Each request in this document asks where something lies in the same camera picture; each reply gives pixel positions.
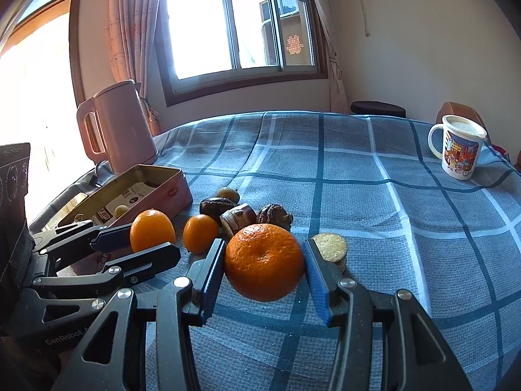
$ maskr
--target mug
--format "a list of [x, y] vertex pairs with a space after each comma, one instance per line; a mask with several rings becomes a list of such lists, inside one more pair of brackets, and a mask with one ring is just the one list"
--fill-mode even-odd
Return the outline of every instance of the mug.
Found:
[[[460, 181], [468, 181], [476, 168], [486, 131], [476, 122], [455, 114], [443, 116], [442, 122], [429, 131], [429, 148], [441, 159], [441, 167], [448, 175]], [[442, 152], [432, 144], [432, 134], [436, 129], [444, 130]]]

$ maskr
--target window frame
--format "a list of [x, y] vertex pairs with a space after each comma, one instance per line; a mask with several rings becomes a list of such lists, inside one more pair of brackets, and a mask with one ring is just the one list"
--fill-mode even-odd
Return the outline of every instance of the window frame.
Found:
[[11, 35], [7, 39], [0, 57], [9, 49], [19, 44], [41, 26], [53, 21], [54, 19], [70, 12], [71, 0], [52, 0], [45, 6], [32, 12], [22, 22], [16, 25]]
[[275, 41], [278, 65], [242, 68], [240, 65], [239, 45], [235, 29], [232, 0], [223, 0], [223, 7], [227, 18], [232, 69], [180, 80], [175, 74], [167, 1], [160, 0], [156, 23], [155, 49], [167, 106], [247, 86], [288, 80], [326, 79], [328, 74], [324, 47], [325, 40], [316, 6], [313, 0], [297, 1], [304, 3], [305, 13], [303, 14], [307, 17], [307, 35], [309, 37], [310, 53], [314, 65], [287, 65], [286, 52], [284, 51], [285, 40], [282, 37], [281, 16], [277, 10], [277, 0], [268, 0], [270, 16], [275, 20], [272, 27], [273, 33], [277, 35], [278, 42], [281, 43], [279, 47], [277, 41]]

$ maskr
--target kettle handle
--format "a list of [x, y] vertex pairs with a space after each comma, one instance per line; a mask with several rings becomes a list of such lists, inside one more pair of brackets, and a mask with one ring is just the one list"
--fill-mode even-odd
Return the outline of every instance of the kettle handle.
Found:
[[[99, 163], [108, 160], [108, 157], [106, 152], [96, 152], [92, 147], [91, 136], [87, 128], [87, 116], [89, 115], [89, 113], [95, 113], [95, 111], [96, 108], [94, 106], [94, 99], [89, 98], [88, 100], [85, 100], [78, 106], [76, 112], [76, 120], [77, 126], [80, 129], [80, 137], [81, 141], [83, 142], [85, 154], [87, 154], [87, 157], [94, 163]], [[93, 126], [98, 129], [98, 132], [101, 135], [100, 129], [97, 126], [97, 122], [94, 122]]]

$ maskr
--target pink kettle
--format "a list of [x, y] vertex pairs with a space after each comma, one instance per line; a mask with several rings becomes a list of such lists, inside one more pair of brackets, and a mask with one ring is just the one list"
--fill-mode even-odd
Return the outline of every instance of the pink kettle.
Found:
[[[111, 85], [77, 108], [76, 119], [87, 157], [95, 163], [108, 160], [114, 173], [134, 165], [149, 165], [157, 159], [157, 148], [141, 108], [137, 91], [141, 82], [132, 79]], [[94, 114], [93, 126], [101, 137], [103, 151], [94, 150], [99, 141], [89, 134], [87, 116]]]

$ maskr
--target small orange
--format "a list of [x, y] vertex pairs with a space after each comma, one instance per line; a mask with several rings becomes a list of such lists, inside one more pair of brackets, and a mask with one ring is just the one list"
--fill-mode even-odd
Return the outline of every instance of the small orange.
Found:
[[154, 209], [137, 215], [130, 227], [132, 251], [137, 253], [164, 242], [176, 243], [176, 232], [168, 216]]
[[188, 219], [183, 230], [183, 243], [190, 253], [204, 253], [219, 235], [219, 225], [208, 215], [197, 215]]
[[231, 285], [257, 301], [275, 301], [288, 295], [304, 274], [299, 243], [274, 224], [251, 224], [226, 246], [225, 273]]

